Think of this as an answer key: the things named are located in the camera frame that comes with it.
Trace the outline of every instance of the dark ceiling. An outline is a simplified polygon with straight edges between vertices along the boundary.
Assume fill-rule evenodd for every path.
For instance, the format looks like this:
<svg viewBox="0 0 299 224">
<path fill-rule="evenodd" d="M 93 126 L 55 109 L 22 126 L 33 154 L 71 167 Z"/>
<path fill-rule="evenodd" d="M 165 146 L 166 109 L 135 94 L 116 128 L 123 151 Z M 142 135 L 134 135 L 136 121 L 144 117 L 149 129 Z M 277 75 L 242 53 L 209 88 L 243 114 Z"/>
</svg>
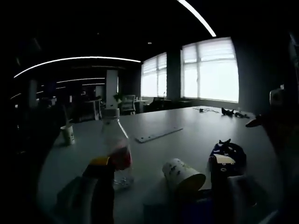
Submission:
<svg viewBox="0 0 299 224">
<path fill-rule="evenodd" d="M 292 28 L 291 6 L 275 6 L 263 1 L 188 2 L 203 16 L 217 37 L 267 35 L 270 29 Z M 26 5 L 13 10 L 10 22 L 10 77 L 53 59 L 111 56 L 143 61 L 167 49 L 212 38 L 200 21 L 177 0 L 109 0 L 63 7 Z M 64 70 L 86 64 L 126 68 L 134 63 L 98 59 L 56 63 L 56 66 L 62 64 Z M 51 67 L 53 65 L 47 65 L 44 71 L 36 70 L 31 75 L 36 76 L 39 72 L 43 73 L 40 77 L 44 80 L 48 77 L 61 79 L 63 72 L 56 72 L 58 75 L 53 76 L 55 69 Z M 22 79 L 29 77 L 25 73 L 22 76 Z"/>
</svg>

